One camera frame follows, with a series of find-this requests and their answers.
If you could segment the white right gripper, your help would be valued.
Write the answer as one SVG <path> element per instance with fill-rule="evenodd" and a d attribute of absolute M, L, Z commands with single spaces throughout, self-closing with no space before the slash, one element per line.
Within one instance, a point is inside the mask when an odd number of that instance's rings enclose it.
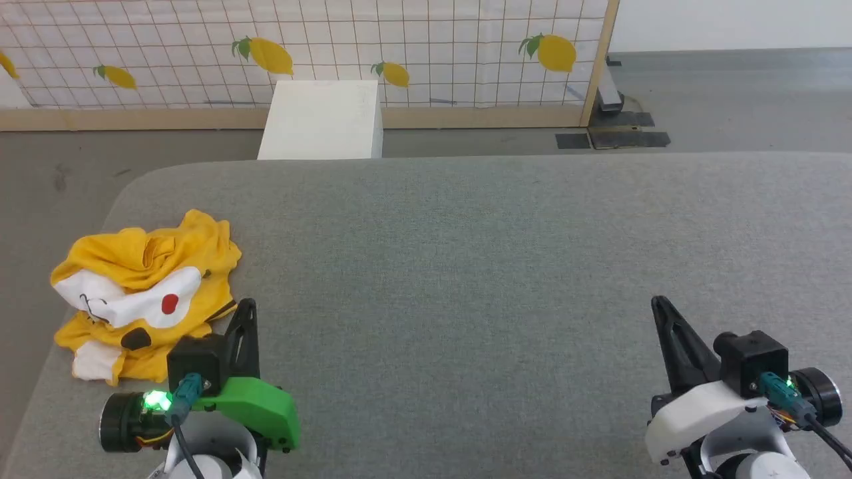
<path fill-rule="evenodd" d="M 843 443 L 828 431 L 816 390 L 793 374 L 763 373 L 743 398 L 721 382 L 720 360 L 668 297 L 654 296 L 652 315 L 672 399 L 652 415 L 644 443 L 663 466 L 799 466 L 786 442 L 789 430 L 812 432 L 843 457 Z"/>

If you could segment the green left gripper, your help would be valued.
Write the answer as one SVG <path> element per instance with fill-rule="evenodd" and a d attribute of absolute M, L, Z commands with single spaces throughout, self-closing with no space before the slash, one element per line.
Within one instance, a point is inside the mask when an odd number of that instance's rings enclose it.
<path fill-rule="evenodd" d="M 101 413 L 100 444 L 106 452 L 166 448 L 177 427 L 193 412 L 219 412 L 262 439 L 266 448 L 295 450 L 301 428 L 295 401 L 286 391 L 262 381 L 258 306 L 243 298 L 225 332 L 225 376 L 216 395 L 200 377 L 186 377 L 173 391 L 111 395 Z"/>

